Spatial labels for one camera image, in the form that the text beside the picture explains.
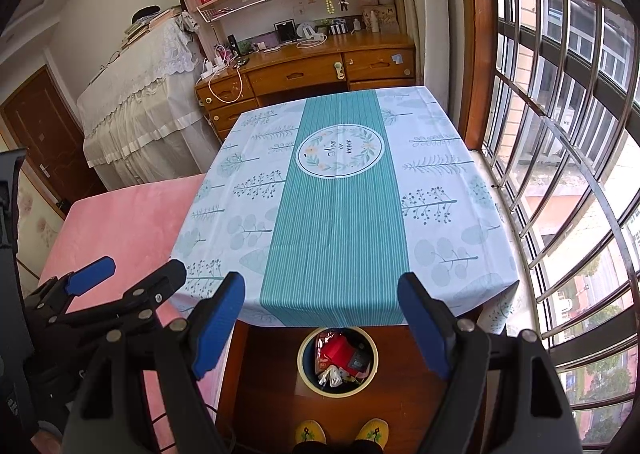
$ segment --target door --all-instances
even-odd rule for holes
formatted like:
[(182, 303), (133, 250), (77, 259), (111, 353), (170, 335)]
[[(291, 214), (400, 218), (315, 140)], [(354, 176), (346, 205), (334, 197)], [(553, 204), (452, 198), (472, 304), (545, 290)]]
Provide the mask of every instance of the door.
[(71, 118), (46, 67), (38, 70), (1, 108), (18, 145), (44, 183), (62, 200), (76, 200), (106, 192), (86, 163), (84, 135)]

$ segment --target person's foot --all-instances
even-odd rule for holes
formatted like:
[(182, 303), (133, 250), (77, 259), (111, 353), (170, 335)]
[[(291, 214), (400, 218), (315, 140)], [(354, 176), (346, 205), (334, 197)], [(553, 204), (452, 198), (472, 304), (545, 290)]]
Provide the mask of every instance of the person's foot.
[(389, 440), (389, 424), (384, 420), (380, 420), (380, 418), (369, 420), (360, 429), (356, 439), (372, 441), (384, 449), (386, 442)]
[(314, 420), (305, 420), (296, 427), (296, 445), (304, 441), (326, 443), (326, 436), (320, 424)]

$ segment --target black pants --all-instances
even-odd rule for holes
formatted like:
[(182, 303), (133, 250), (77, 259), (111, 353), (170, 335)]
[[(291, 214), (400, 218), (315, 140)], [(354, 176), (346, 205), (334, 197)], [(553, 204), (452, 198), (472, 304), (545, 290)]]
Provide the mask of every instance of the black pants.
[[(319, 441), (303, 441), (293, 447), (291, 454), (335, 454), (335, 452), (337, 450), (334, 447)], [(357, 439), (340, 452), (342, 454), (382, 454), (382, 447), (368, 439)]]

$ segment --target hanging ornament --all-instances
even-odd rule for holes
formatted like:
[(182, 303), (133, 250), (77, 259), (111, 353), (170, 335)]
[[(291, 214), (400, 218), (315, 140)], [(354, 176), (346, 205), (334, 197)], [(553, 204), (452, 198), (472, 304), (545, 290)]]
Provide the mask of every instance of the hanging ornament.
[(324, 2), (326, 3), (326, 11), (329, 14), (334, 14), (334, 12), (335, 12), (334, 2), (331, 1), (331, 0), (324, 0)]
[(340, 2), (340, 12), (349, 10), (349, 2), (347, 0), (338, 0)]

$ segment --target pink blanket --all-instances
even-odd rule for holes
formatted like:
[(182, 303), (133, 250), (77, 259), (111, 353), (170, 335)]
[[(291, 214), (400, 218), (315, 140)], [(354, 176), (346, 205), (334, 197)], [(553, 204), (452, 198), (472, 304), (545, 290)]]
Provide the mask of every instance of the pink blanket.
[[(204, 176), (136, 185), (74, 203), (49, 254), (41, 282), (79, 270), (102, 256), (111, 256), (116, 263), (113, 277), (76, 297), (68, 311), (119, 299), (167, 261)], [(178, 312), (171, 303), (164, 303), (158, 308), (158, 317), (166, 325), (178, 317)], [(226, 350), (216, 369), (198, 384), (209, 405), (216, 404), (225, 357)], [(145, 384), (151, 416), (155, 418), (164, 412), (156, 374), (146, 372)], [(166, 419), (158, 421), (156, 432), (161, 448), (173, 442)]]

